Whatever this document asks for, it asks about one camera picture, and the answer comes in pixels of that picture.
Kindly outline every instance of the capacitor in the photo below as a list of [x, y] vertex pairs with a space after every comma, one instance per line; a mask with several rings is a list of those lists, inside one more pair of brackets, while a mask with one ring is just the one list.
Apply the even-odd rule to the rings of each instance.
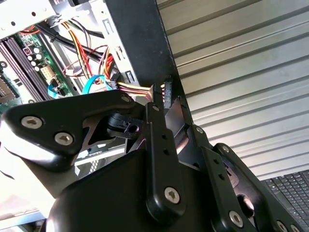
[[27, 56], [27, 58], [28, 58], [29, 61], [33, 61], [35, 59], [35, 55]]
[[33, 52], [36, 53], [36, 54], [38, 54], [38, 53], [41, 52], [41, 50], [40, 50], [38, 47], [35, 47], [35, 48], [33, 49]]
[[41, 54], [37, 54], [35, 57], [36, 57], [36, 59], [42, 59], [43, 58], [43, 56]]
[[34, 70], [38, 72], [41, 70], [41, 68], [43, 68], [43, 65], [39, 64], [38, 66], [34, 67]]

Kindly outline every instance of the bolt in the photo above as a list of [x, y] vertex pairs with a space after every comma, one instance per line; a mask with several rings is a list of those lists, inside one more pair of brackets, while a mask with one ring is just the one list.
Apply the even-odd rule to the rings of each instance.
[[160, 109], [156, 105], [153, 105], [153, 109], [156, 111], [160, 111]]
[[165, 198], [168, 199], [173, 204], [178, 204], [180, 201], [179, 193], [177, 192], [176, 189], [172, 187], [167, 187], [164, 190], [164, 195], [165, 195]]
[[129, 102], [130, 101], [130, 98], [128, 98], [126, 96], [122, 96], [121, 99], [124, 100], [125, 102]]
[[55, 141], [64, 146], [71, 145], [73, 143], [73, 137], [65, 132], [60, 132], [55, 135]]
[[197, 131], [200, 132], [201, 134], [204, 133], [203, 129], [201, 127], [197, 127]]
[[26, 116], [21, 120], [21, 125], [29, 129], [38, 129], [43, 125], [43, 122], [38, 117]]
[[223, 150], [224, 150], [225, 152], [227, 152], [227, 153], [230, 152], [230, 150], [227, 148], [227, 146], [223, 146], [222, 148], [223, 148]]
[[288, 232], [288, 230], [286, 229], [286, 227], [284, 226], [282, 222], [277, 221], [277, 224], [282, 232]]
[[236, 213], [235, 211], [230, 211], [229, 213], [230, 219], [231, 221], [239, 228], [243, 227], [243, 221], [241, 219], [241, 217], [239, 216], [238, 213]]
[[291, 225], [292, 231], [293, 232], [300, 232], [299, 229], [295, 225]]

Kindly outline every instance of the metal panel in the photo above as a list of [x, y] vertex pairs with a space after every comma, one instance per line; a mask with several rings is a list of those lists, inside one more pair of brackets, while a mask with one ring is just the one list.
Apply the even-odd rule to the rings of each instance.
[[0, 39], [55, 15], [49, 0], [9, 0], [0, 7]]
[[260, 179], [309, 168], [309, 0], [158, 0], [193, 119]]

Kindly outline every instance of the keyboard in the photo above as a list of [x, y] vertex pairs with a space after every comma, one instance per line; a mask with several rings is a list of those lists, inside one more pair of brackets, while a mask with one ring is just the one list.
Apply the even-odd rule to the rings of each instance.
[[309, 170], [262, 182], [294, 216], [304, 231], [309, 232]]

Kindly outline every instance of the metal frame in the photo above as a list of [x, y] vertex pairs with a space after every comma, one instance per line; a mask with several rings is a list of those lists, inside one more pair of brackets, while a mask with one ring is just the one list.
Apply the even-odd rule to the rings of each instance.
[[49, 0], [7, 0], [0, 6], [0, 39], [55, 15]]

